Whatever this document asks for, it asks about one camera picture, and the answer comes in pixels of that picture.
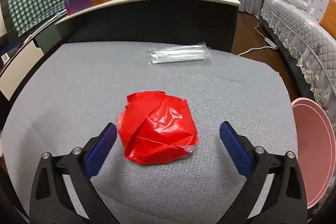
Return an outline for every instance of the red decoration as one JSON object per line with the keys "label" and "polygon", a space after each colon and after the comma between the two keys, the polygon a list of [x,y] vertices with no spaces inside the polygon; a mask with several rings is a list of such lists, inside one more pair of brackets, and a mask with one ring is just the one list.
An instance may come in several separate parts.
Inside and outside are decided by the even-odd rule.
{"label": "red decoration", "polygon": [[127,102],[118,117],[126,158],[139,164],[167,164],[193,151],[197,131],[185,99],[148,91],[127,96]]}

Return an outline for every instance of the power strip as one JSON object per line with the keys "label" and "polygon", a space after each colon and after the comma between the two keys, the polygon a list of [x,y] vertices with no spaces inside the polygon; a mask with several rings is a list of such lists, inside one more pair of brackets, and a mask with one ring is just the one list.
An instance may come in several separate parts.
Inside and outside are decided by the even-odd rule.
{"label": "power strip", "polygon": [[265,42],[270,45],[274,50],[277,50],[278,49],[278,46],[275,45],[275,43],[273,43],[272,40],[270,40],[269,38],[265,37]]}

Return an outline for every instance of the gray tablecloth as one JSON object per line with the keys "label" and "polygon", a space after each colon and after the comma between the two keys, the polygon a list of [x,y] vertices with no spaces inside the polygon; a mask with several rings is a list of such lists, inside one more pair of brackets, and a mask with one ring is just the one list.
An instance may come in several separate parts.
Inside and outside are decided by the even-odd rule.
{"label": "gray tablecloth", "polygon": [[[123,156],[119,137],[98,176],[97,192],[121,224],[216,223],[245,183],[219,138],[229,121],[268,152],[297,153],[290,99],[269,66],[211,51],[211,60],[149,64],[148,50],[164,45],[92,42],[62,45],[17,98],[3,130],[6,164],[26,210],[43,152],[69,153],[116,122],[126,96],[163,90],[187,99],[199,133],[194,154],[168,165],[141,166]],[[78,212],[85,215],[68,177]],[[265,183],[251,215],[261,210]]]}

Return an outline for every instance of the pink round tray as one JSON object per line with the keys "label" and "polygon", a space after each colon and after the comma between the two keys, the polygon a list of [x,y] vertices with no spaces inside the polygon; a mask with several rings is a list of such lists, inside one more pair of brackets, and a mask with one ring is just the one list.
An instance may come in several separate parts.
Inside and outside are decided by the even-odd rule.
{"label": "pink round tray", "polygon": [[336,162],[335,135],[326,113],[314,101],[292,102],[298,139],[298,162],[307,196],[313,207],[326,192]]}

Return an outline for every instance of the orange cushion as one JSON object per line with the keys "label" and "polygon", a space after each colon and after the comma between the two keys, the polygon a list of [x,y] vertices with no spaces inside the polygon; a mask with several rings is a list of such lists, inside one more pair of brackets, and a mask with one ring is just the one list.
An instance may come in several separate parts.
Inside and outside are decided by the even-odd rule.
{"label": "orange cushion", "polygon": [[329,0],[320,25],[336,39],[336,1]]}

